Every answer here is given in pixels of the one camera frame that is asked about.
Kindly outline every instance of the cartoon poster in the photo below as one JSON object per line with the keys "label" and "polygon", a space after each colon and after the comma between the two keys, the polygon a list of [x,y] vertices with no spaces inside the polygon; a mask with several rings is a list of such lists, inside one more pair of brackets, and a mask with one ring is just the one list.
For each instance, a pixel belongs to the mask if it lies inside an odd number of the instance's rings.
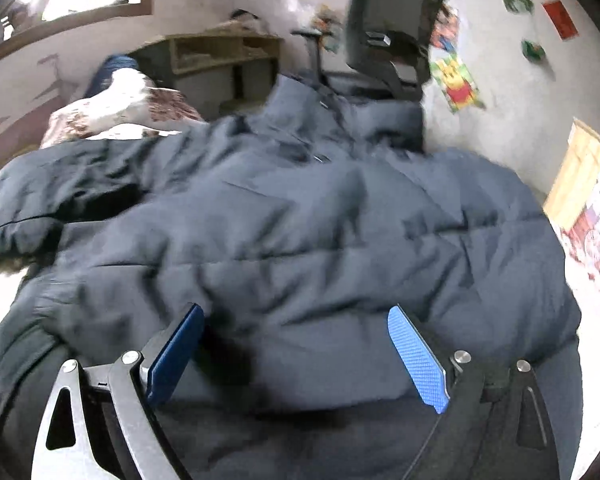
{"label": "cartoon poster", "polygon": [[432,62],[431,75],[440,85],[453,113],[468,105],[484,107],[474,78],[457,54]]}
{"label": "cartoon poster", "polygon": [[450,54],[454,53],[458,48],[459,28],[458,10],[443,4],[431,35],[431,45],[446,50]]}

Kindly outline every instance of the metal bolt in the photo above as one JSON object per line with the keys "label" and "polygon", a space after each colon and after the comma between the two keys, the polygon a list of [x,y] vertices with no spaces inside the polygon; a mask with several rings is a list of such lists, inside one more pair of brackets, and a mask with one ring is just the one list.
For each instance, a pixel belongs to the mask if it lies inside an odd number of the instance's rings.
{"label": "metal bolt", "polygon": [[139,357],[140,354],[138,352],[136,352],[135,350],[130,350],[129,352],[125,352],[122,354],[122,362],[125,365],[131,365],[138,361]]}
{"label": "metal bolt", "polygon": [[531,365],[529,363],[527,363],[524,359],[520,359],[520,361],[518,361],[516,363],[516,367],[518,368],[518,370],[520,372],[529,372],[529,371],[531,371]]}
{"label": "metal bolt", "polygon": [[75,359],[69,359],[68,361],[65,361],[64,364],[62,364],[62,371],[65,374],[67,374],[69,372],[73,372],[77,366],[78,361],[76,361]]}
{"label": "metal bolt", "polygon": [[456,360],[456,363],[465,365],[471,361],[471,354],[465,350],[457,350],[454,354],[454,359]]}

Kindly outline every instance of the window frame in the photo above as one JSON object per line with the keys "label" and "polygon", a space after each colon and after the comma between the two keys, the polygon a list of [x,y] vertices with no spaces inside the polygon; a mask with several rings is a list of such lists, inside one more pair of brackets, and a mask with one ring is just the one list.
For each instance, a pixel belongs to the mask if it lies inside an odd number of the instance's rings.
{"label": "window frame", "polygon": [[140,0],[139,4],[121,4],[116,6],[99,7],[61,16],[50,22],[39,23],[27,30],[11,36],[0,44],[0,60],[17,52],[21,48],[44,40],[49,36],[59,34],[72,28],[104,22],[111,18],[129,16],[146,16],[154,12],[154,0]]}

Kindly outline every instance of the white wall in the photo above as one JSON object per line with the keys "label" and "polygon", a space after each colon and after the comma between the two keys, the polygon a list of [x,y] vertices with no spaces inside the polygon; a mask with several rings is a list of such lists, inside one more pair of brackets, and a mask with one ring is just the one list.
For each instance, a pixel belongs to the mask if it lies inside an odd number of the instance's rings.
{"label": "white wall", "polygon": [[[269,20],[277,34],[308,22],[315,6],[345,10],[348,0],[234,0]],[[576,0],[562,0],[579,37],[562,41],[536,3],[531,20],[509,14],[502,0],[450,0],[460,10],[459,53],[472,72],[486,110],[450,113],[440,90],[426,88],[427,145],[459,146],[513,168],[526,183],[547,193],[567,149],[573,117],[600,133],[600,33]],[[520,41],[536,29],[551,68],[543,70],[523,56]],[[302,41],[285,37],[293,57],[306,63]],[[326,57],[341,67],[342,59]],[[295,59],[286,66],[294,68]]]}

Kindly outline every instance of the office chair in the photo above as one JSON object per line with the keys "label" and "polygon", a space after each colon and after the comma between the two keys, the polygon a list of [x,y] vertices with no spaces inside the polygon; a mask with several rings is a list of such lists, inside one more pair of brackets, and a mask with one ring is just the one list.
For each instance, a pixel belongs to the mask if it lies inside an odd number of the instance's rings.
{"label": "office chair", "polygon": [[[350,0],[345,26],[347,65],[353,73],[322,70],[317,29],[292,30],[309,51],[312,77],[336,94],[369,99],[420,101],[430,77],[429,41],[443,0]],[[401,80],[396,64],[415,69]]]}

